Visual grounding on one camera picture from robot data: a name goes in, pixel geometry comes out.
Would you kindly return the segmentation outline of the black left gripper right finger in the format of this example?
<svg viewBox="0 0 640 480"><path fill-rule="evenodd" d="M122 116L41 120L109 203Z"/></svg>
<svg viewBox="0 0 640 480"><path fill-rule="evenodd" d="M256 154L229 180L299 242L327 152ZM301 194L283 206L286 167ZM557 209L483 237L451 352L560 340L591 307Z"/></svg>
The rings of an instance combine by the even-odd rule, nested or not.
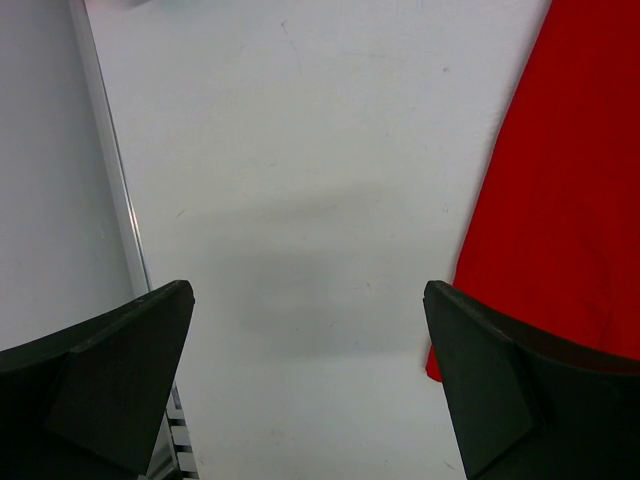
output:
<svg viewBox="0 0 640 480"><path fill-rule="evenodd" d="M443 281L424 309L469 479L636 479L639 363L506 316Z"/></svg>

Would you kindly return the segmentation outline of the aluminium table edge rail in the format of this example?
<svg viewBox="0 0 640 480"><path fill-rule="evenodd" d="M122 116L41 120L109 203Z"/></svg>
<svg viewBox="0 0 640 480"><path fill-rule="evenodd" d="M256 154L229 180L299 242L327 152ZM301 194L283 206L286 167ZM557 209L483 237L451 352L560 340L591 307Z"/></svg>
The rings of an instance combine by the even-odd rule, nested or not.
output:
<svg viewBox="0 0 640 480"><path fill-rule="evenodd" d="M85 70L127 268L133 292L141 296L152 290L152 282L126 180L115 121L99 60L96 38L91 27L88 3L74 0L69 3L69 7ZM198 479L200 477L176 385L172 386L168 397L146 477L148 479Z"/></svg>

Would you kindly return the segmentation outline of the red t shirt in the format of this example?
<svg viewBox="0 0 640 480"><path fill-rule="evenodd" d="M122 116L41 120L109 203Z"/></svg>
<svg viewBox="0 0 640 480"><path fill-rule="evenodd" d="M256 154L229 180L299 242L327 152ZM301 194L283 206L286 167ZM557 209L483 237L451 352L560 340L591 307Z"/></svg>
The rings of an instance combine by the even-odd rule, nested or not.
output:
<svg viewBox="0 0 640 480"><path fill-rule="evenodd" d="M639 5L554 1L453 280L508 316L639 355Z"/></svg>

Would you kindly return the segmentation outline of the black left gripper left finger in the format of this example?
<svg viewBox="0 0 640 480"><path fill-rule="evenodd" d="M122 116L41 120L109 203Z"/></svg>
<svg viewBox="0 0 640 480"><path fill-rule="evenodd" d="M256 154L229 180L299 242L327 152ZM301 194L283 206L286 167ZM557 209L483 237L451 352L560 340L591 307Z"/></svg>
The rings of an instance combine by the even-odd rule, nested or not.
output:
<svg viewBox="0 0 640 480"><path fill-rule="evenodd" d="M194 309L172 281L1 353L4 479L148 472Z"/></svg>

